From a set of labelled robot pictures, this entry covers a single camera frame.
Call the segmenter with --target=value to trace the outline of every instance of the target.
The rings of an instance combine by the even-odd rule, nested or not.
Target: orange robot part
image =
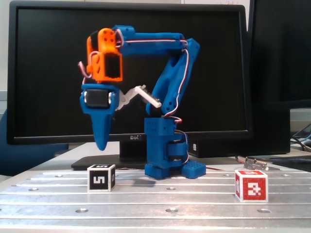
[[[87,72],[92,73],[92,78],[98,83],[121,82],[123,80],[122,54],[116,48],[115,32],[110,28],[104,28],[98,32],[97,37],[98,52],[92,47],[91,37],[86,42]]]

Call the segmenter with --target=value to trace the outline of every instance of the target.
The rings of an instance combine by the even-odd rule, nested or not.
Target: black monitor screen
[[[311,107],[311,1],[255,0],[254,100]]]
[[[15,137],[92,134],[79,103],[86,39],[94,31],[130,25],[136,32],[182,33],[201,46],[175,116],[185,132],[245,131],[239,11],[19,9],[15,76]],[[145,84],[152,92],[167,55],[123,58],[123,93]],[[117,111],[112,134],[143,133],[139,98]]]

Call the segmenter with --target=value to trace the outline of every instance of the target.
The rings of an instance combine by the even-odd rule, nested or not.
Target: metal platform
[[[266,173],[267,204],[240,203],[233,171],[155,180],[119,170],[113,192],[94,194],[84,171],[46,172],[0,192],[0,232],[311,232],[311,173]]]

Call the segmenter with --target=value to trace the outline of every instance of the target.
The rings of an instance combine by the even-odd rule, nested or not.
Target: electronic component
[[[269,170],[266,162],[257,159],[249,159],[247,157],[245,159],[244,168],[248,170]]]

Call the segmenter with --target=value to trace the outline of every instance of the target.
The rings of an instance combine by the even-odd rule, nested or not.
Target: red and white wire
[[[178,132],[178,133],[183,133],[184,136],[185,136],[185,141],[186,141],[186,144],[188,144],[188,138],[187,138],[187,135],[185,132],[181,131],[181,130],[175,130],[175,132]],[[185,162],[183,162],[183,165],[186,164],[189,160],[189,153],[187,151],[187,159],[185,160]]]
[[[176,112],[177,108],[178,108],[178,98],[179,98],[179,94],[180,94],[181,88],[183,87],[184,82],[185,82],[185,80],[186,80],[187,73],[188,73],[188,68],[189,68],[189,52],[188,52],[187,49],[184,49],[184,51],[187,53],[186,68],[185,68],[185,72],[184,72],[184,77],[183,77],[183,79],[182,79],[182,81],[181,81],[181,83],[180,83],[179,89],[178,89],[178,93],[177,93],[177,97],[176,97],[176,107],[175,107],[173,110],[171,110],[170,112],[166,113],[166,114],[164,115],[164,117],[168,117],[168,116],[174,114],[174,113]]]
[[[121,46],[123,46],[124,45],[124,37],[123,37],[123,35],[122,35],[122,32],[121,32],[121,30],[119,29],[119,28],[117,28],[116,29],[116,33],[119,35],[119,37],[120,37],[120,45],[116,45],[116,48],[119,48],[119,47],[121,47]]]
[[[168,116],[167,118],[168,118],[168,119],[169,119],[169,118],[176,119],[176,120],[175,120],[175,123],[177,123],[177,124],[183,122],[183,119],[182,119],[182,118],[179,118],[179,117],[176,117],[176,116]]]
[[[223,169],[219,169],[219,168],[211,167],[211,166],[206,166],[206,169],[216,170],[216,171],[223,171]]]
[[[93,52],[91,52],[91,53],[89,54],[89,57],[88,57],[88,63],[89,63],[89,64],[92,64],[92,56],[93,56],[94,54],[98,54],[98,53],[99,53],[98,51],[93,51]],[[85,84],[86,79],[91,78],[91,77],[92,77],[92,74],[91,74],[91,73],[90,73],[90,74],[87,74],[86,68],[85,68],[85,66],[83,65],[82,62],[79,62],[79,63],[78,63],[78,68],[79,68],[81,74],[83,75],[82,84]]]

